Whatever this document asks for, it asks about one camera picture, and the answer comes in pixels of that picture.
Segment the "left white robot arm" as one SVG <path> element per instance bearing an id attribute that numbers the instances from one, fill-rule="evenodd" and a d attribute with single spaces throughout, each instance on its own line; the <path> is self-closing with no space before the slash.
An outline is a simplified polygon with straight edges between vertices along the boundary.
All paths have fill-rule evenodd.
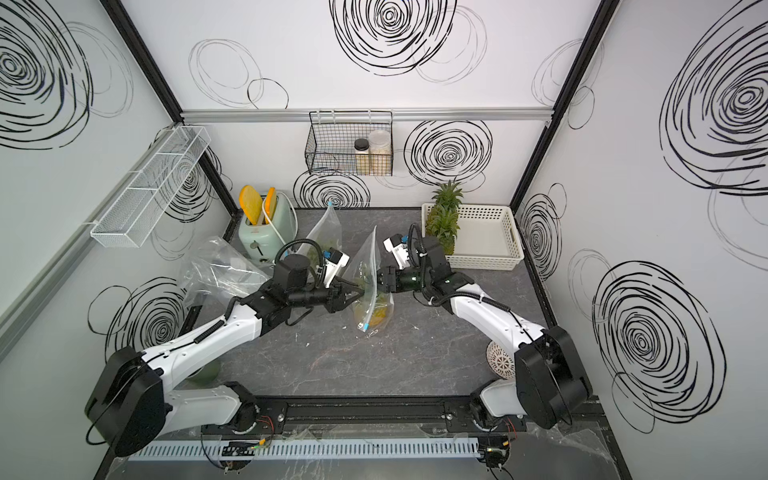
<path id="1" fill-rule="evenodd" d="M 144 351 L 126 346 L 108 358 L 85 414 L 115 456 L 129 457 L 159 436 L 196 426 L 253 429 L 259 407 L 239 383 L 178 387 L 225 353 L 289 324 L 297 308 L 322 306 L 336 313 L 363 296 L 363 288 L 339 275 L 350 260 L 347 254 L 307 243 L 316 252 L 316 269 L 308 257 L 280 249 L 272 277 L 249 295 L 233 297 L 224 314 L 163 344 Z"/>

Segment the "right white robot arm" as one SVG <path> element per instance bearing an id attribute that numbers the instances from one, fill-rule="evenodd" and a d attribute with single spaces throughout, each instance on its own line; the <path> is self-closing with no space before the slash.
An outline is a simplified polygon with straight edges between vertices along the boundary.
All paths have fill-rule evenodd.
<path id="1" fill-rule="evenodd" d="M 473 397 L 476 422 L 484 426 L 522 417 L 543 429 L 573 422 L 593 393 L 575 344 L 559 326 L 528 321 L 489 296 L 472 278 L 454 270 L 434 236 L 413 224 L 406 236 L 383 241 L 396 264 L 382 267 L 377 284 L 388 293 L 411 292 L 425 307 L 443 308 L 467 321 L 512 360 L 513 379 L 493 381 Z"/>

